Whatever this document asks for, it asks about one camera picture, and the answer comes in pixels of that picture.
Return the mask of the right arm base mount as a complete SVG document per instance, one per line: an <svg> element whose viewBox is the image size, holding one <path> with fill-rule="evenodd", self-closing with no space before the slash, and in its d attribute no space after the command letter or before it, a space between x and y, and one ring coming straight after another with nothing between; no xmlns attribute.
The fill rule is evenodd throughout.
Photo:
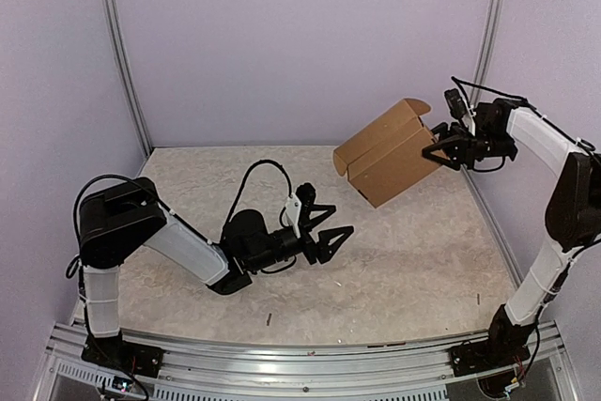
<svg viewBox="0 0 601 401"><path fill-rule="evenodd" d="M448 351L455 377L463 377L501 368L514 363L524 363L531 357L527 347L494 350L489 340L464 341Z"/></svg>

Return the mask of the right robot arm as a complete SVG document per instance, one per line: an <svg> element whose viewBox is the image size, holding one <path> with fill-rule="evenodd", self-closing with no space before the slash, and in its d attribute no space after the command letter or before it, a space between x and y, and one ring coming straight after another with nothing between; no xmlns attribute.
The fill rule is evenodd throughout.
<svg viewBox="0 0 601 401"><path fill-rule="evenodd" d="M448 96L453 121L432 130L434 138L423 148L424 158L453 170L472 170L486 159L514 161L524 150L554 182L538 254L516 292L495 314L489 338L480 347L481 360L499 367L524 345L579 257L600 241L600 156L524 98L500 97L470 109L456 91Z"/></svg>

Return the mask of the brown cardboard box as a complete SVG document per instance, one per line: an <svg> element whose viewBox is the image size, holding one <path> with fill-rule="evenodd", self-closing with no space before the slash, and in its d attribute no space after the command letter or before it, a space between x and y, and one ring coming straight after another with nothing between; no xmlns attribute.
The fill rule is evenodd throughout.
<svg viewBox="0 0 601 401"><path fill-rule="evenodd" d="M422 100L402 99L333 151L338 175L372 207L382 206L441 168L422 155L435 143L423 123L430 110Z"/></svg>

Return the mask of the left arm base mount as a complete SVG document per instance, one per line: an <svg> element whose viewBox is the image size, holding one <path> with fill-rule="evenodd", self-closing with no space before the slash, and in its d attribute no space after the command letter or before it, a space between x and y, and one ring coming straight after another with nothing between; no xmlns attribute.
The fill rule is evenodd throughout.
<svg viewBox="0 0 601 401"><path fill-rule="evenodd" d="M162 366L164 350L131 342L123 342L117 347L100 350L96 344L87 341L82 352L85 362L119 370L123 373L156 378Z"/></svg>

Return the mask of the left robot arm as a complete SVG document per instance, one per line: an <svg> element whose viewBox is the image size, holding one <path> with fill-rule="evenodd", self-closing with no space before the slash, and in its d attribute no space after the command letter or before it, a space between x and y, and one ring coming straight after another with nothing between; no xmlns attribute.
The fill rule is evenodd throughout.
<svg viewBox="0 0 601 401"><path fill-rule="evenodd" d="M114 368L131 359L119 322L119 269L140 248L162 254L228 296L250 285L257 273L288 270L300 255L311 265L330 262L354 232L351 225L321 229L336 207L319 205L314 186L304 183L286 198L279 229L269 231L263 215L247 208L225 220L214 242L168 207L151 179L115 180L104 190L79 193L73 212L88 337Z"/></svg>

